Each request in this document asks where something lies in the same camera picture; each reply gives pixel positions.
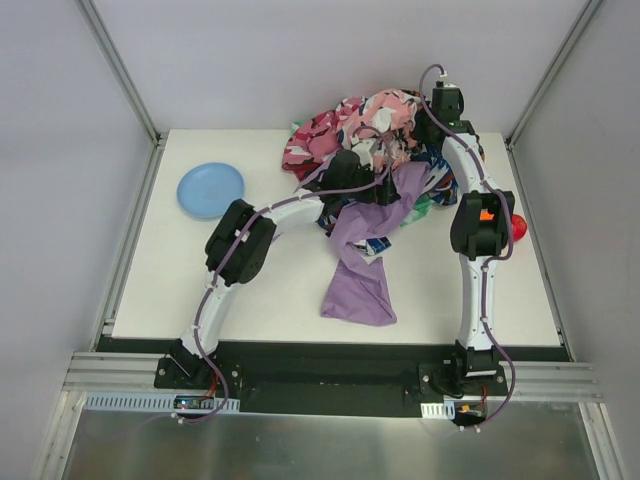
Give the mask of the lilac purple cloth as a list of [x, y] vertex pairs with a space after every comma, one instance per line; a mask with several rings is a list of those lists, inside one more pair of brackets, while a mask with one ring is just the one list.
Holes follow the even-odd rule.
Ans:
[[391, 205], [364, 204], [357, 201], [361, 186], [357, 166], [338, 166], [332, 162], [322, 178], [311, 183], [325, 203], [323, 214], [341, 211], [329, 237], [338, 263], [321, 303], [321, 316], [350, 323], [384, 327], [397, 322], [381, 257], [367, 259], [354, 247], [359, 240], [385, 237], [395, 230], [404, 207], [402, 198]]

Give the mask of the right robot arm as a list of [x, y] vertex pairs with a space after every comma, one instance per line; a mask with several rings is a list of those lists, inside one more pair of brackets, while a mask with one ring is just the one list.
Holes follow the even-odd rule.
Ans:
[[513, 253], [515, 198], [486, 173], [475, 131], [462, 119], [459, 87], [438, 81], [423, 108], [429, 141], [440, 148], [458, 185], [450, 244], [459, 255], [463, 288], [453, 354], [430, 375], [429, 385], [443, 395], [461, 398], [503, 374], [494, 333], [494, 282], [498, 263]]

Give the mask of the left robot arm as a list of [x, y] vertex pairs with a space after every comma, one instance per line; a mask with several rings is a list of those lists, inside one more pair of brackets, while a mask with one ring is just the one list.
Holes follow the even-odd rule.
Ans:
[[345, 200], [387, 206], [399, 199], [384, 155], [379, 165], [362, 163], [357, 153], [339, 151], [316, 168], [290, 197], [260, 209], [233, 201], [205, 245], [208, 281], [193, 322], [172, 342], [157, 364], [159, 389], [215, 389], [225, 385], [213, 356], [222, 326], [240, 287], [264, 266], [274, 239], [336, 212]]

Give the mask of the pink patterned cloth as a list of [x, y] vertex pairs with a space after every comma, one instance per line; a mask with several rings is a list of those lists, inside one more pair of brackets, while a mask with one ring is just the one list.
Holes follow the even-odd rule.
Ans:
[[387, 89], [365, 98], [339, 124], [342, 148], [350, 150], [353, 137], [382, 140], [387, 147], [386, 166], [397, 168], [418, 151], [419, 144], [412, 138], [412, 131], [420, 107], [416, 94], [400, 89]]

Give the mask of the crimson pink camouflage cloth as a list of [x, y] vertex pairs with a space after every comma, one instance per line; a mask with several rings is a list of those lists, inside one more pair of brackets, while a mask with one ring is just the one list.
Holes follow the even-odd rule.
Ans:
[[330, 160], [342, 149], [339, 124], [348, 115], [345, 108], [328, 110], [300, 125], [285, 145], [281, 168], [303, 180]]

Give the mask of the orange cube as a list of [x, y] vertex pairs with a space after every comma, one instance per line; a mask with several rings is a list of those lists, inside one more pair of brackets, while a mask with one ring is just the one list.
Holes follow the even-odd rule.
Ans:
[[479, 219], [481, 221], [492, 221], [494, 219], [494, 217], [495, 217], [494, 213], [492, 213], [492, 212], [490, 212], [488, 210], [482, 210], [480, 212]]

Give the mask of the red ball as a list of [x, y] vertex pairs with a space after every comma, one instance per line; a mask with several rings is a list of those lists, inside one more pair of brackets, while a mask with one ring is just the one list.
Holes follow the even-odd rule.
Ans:
[[511, 217], [512, 233], [515, 242], [522, 240], [528, 232], [528, 224], [525, 218], [519, 214]]

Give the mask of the blue plastic plate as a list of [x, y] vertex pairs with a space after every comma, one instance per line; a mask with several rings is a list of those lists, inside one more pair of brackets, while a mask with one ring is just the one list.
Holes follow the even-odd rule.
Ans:
[[244, 196], [245, 182], [233, 166], [211, 162], [189, 170], [179, 181], [176, 197], [181, 209], [193, 218], [212, 220]]

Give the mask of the right aluminium frame post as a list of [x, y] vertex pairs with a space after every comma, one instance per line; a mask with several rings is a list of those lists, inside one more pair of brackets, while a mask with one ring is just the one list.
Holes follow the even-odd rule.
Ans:
[[545, 98], [545, 95], [562, 73], [566, 63], [604, 4], [604, 0], [588, 0], [584, 2], [577, 17], [572, 22], [549, 65], [538, 81], [524, 110], [517, 118], [510, 133], [505, 137], [505, 144], [508, 151], [511, 151], [519, 141], [542, 100]]

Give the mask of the aluminium frame post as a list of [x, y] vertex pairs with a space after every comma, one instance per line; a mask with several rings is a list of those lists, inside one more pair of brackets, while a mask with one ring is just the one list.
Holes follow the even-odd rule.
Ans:
[[524, 110], [517, 118], [510, 133], [505, 137], [505, 144], [508, 151], [511, 151], [519, 141], [542, 100], [545, 98], [545, 95], [562, 73], [566, 63], [604, 4], [604, 0], [588, 0], [584, 2], [577, 17], [572, 22], [549, 65], [538, 81]]
[[89, 28], [96, 45], [141, 128], [154, 146], [159, 145], [162, 140], [162, 132], [153, 121], [95, 2], [91, 0], [75, 0], [74, 4]]

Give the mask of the left aluminium frame post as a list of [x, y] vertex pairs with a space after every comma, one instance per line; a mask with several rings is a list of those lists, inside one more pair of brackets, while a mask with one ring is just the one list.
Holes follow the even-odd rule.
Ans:
[[95, 2], [91, 0], [75, 0], [74, 4], [89, 28], [96, 45], [141, 128], [154, 146], [159, 145], [162, 140], [162, 132], [153, 121]]

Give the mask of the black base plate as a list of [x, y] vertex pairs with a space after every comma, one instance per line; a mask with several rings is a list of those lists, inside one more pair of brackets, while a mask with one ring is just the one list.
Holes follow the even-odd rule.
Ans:
[[222, 341], [207, 359], [174, 341], [158, 389], [209, 390], [243, 412], [416, 417], [424, 403], [508, 392], [496, 349], [459, 346]]

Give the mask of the aluminium front rail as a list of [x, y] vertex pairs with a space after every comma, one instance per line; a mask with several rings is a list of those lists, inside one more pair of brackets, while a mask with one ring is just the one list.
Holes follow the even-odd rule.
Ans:
[[[76, 352], [64, 391], [158, 393], [154, 386], [160, 354]], [[603, 400], [594, 368], [579, 362], [516, 361], [514, 398], [598, 403]]]

